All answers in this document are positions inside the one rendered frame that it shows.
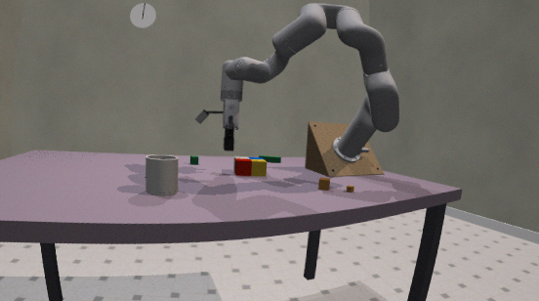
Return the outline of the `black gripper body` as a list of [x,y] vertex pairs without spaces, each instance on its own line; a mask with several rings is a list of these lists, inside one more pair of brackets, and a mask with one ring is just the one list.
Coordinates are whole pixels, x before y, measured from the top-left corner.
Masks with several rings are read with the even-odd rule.
[[232,128],[238,130],[238,119],[239,119],[239,102],[242,100],[239,99],[221,99],[224,100],[224,110],[223,110],[223,125],[226,129],[228,125],[228,117],[232,115]]

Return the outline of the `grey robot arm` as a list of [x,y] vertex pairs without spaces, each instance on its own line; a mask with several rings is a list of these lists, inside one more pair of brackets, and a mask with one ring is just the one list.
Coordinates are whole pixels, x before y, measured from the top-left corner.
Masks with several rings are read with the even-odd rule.
[[273,36],[275,53],[270,58],[264,62],[245,57],[224,62],[221,99],[242,100],[243,80],[266,83],[275,78],[292,56],[320,38],[326,28],[337,29],[340,40],[358,50],[361,59],[368,95],[343,136],[333,143],[341,159],[356,162],[362,152],[369,152],[365,144],[376,130],[390,132],[397,126],[399,96],[388,67],[384,38],[363,23],[355,8],[317,3],[304,6],[297,19]]

